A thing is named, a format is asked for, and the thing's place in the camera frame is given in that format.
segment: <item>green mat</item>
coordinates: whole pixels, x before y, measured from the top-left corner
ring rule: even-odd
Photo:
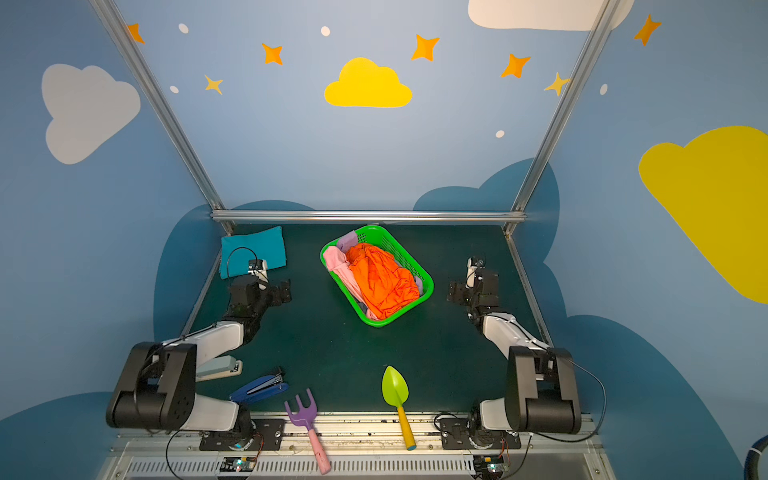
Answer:
[[[268,226],[238,227],[238,234]],[[319,260],[347,225],[284,225],[288,262],[270,270],[270,282],[291,280],[293,301],[267,310],[256,338],[230,352],[243,373],[199,382],[201,395],[230,393],[276,366],[286,371],[286,393],[254,403],[253,411],[280,411],[283,402],[312,389],[319,411],[389,411],[381,378],[392,365],[406,378],[406,410],[469,410],[475,400],[504,396],[507,361],[467,320],[465,307],[448,302],[448,285],[466,276],[467,259],[481,256],[499,272],[502,308],[531,333],[538,328],[498,227],[388,225],[386,229],[429,272],[435,294],[383,328],[361,322]],[[229,280],[214,277],[193,331],[218,321],[227,309]]]

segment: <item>black hose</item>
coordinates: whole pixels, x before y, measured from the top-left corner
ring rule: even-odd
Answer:
[[[752,448],[747,451],[744,462],[744,480],[758,480],[757,466],[766,447],[768,447],[768,435],[754,442]]]

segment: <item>green plastic basket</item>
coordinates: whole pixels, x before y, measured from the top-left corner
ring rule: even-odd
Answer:
[[[413,257],[411,257],[410,253],[408,253],[406,249],[404,249],[402,245],[400,245],[397,240],[395,240],[395,237],[393,237],[392,234],[390,234],[384,228],[379,227],[378,225],[368,225],[366,227],[361,227],[355,230],[355,232],[357,233],[358,242],[370,243],[371,245],[375,245],[376,247],[386,252],[390,252],[395,256],[395,260],[397,260],[403,268],[410,270],[410,272],[413,273],[413,276],[417,276],[418,278],[422,279],[422,282],[424,283],[424,294],[421,295],[418,300],[404,306],[387,319],[371,320],[366,316],[366,313],[362,311],[360,305],[357,304],[357,300],[349,292],[349,290],[347,290],[346,286],[344,286],[344,282],[341,281],[339,276],[334,272],[329,272],[333,279],[336,281],[336,285],[338,285],[341,291],[344,292],[344,295],[346,295],[346,299],[349,300],[349,304],[352,305],[352,308],[357,312],[357,316],[359,316],[363,322],[375,327],[389,325],[404,313],[415,308],[420,303],[425,302],[432,295],[432,292],[435,291],[435,283],[432,281],[432,278],[422,268],[422,266],[419,265],[419,263],[416,262]],[[339,239],[337,238],[334,241],[329,242],[320,251],[320,261],[323,262],[323,265],[326,265],[326,261],[323,258],[323,253],[328,249],[328,247],[335,246],[336,242],[338,241]]]

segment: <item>teal folded cloth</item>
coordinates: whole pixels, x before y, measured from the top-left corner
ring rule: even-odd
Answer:
[[[233,235],[221,237],[221,265],[219,274],[222,279],[228,276],[245,275],[248,273],[248,262],[253,260],[253,250],[261,260],[266,260],[266,268],[271,270],[286,266],[286,245],[283,242],[283,228],[274,227],[251,235]],[[227,259],[229,259],[229,275],[227,275]]]

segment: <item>yellow star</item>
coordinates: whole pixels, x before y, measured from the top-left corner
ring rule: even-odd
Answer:
[[[131,33],[131,37],[139,43],[144,43],[144,39],[139,35],[139,24],[127,25],[128,31]]]
[[[554,74],[554,83],[544,89],[544,91],[547,90],[554,90],[558,93],[558,97],[560,96],[560,90],[563,88],[563,85],[567,84],[569,81],[571,81],[570,78],[566,78],[563,80],[560,78],[560,72]]]
[[[411,57],[411,60],[416,60],[417,58],[426,58],[427,60],[432,61],[432,49],[435,47],[435,44],[437,44],[438,40],[439,38],[425,40],[424,38],[421,38],[417,35],[416,51],[413,52],[413,57]]]
[[[523,67],[525,66],[525,62],[530,59],[531,57],[517,58],[510,54],[509,65],[507,65],[507,69],[504,70],[504,73],[502,73],[502,77],[506,77],[507,75],[514,75],[515,77],[520,78],[520,75],[523,74]]]
[[[219,81],[213,81],[210,78],[208,78],[208,75],[205,76],[205,79],[208,80],[208,86],[205,87],[206,90],[215,90],[219,92],[219,95],[221,95],[221,90],[219,90],[219,83],[221,83],[223,80]]]
[[[654,22],[650,15],[648,15],[648,18],[645,20],[645,25],[643,25],[643,28],[640,29],[640,31],[635,35],[635,40],[642,40],[643,46],[645,46],[648,43],[648,39],[650,38],[650,34],[654,33],[654,30],[659,28],[661,26],[661,22]]]
[[[282,65],[283,61],[280,60],[280,50],[283,50],[283,47],[267,47],[266,44],[261,44],[261,46],[264,47],[264,51],[266,52],[266,58],[264,58],[264,64],[268,63],[276,63],[278,65]]]

